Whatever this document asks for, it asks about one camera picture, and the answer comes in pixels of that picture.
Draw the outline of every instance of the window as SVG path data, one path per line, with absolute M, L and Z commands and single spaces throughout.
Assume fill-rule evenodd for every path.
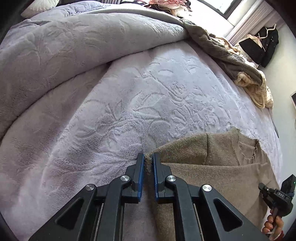
M 207 5 L 226 19 L 242 0 L 198 0 Z

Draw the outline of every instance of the human hand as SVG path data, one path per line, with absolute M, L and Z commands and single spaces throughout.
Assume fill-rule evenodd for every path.
M 272 226 L 273 221 L 274 221 L 274 218 L 272 217 L 272 215 L 269 215 L 267 217 L 267 221 L 264 223 L 264 228 L 262 229 L 262 232 L 264 234 L 269 233 L 273 229 L 273 226 Z M 279 216 L 276 217 L 276 225 L 277 225 L 277 227 L 276 227 L 275 232 L 273 234 L 274 238 L 277 238 L 281 234 L 281 232 L 283 230 L 283 226 L 284 226 L 284 222 L 283 222 L 282 218 Z

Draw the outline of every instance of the bedsheet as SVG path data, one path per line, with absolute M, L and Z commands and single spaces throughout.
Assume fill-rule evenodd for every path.
M 131 13 L 50 19 L 54 12 L 15 26 L 0 46 L 0 207 L 20 240 L 86 184 L 123 174 L 138 152 L 194 133 L 237 127 L 259 139 L 280 182 L 268 109 L 184 41 L 180 25 Z M 127 206 L 124 240 L 156 240 L 148 198 Z

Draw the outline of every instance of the triangular cutout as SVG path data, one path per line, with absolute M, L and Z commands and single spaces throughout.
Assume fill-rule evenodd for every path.
M 242 225 L 242 221 L 230 211 L 219 199 L 214 200 L 219 218 L 226 232 L 230 232 Z
M 78 219 L 80 210 L 82 208 L 84 200 L 82 198 L 78 199 L 72 204 L 58 219 L 57 224 L 72 230 L 75 227 L 76 221 Z

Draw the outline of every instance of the red sleeve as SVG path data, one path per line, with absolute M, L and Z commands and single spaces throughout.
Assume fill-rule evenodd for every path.
M 276 241 L 281 241 L 283 239 L 283 237 L 284 237 L 284 232 L 282 231 L 281 234 L 280 234 L 280 236 L 277 239 L 275 239 L 275 240 Z

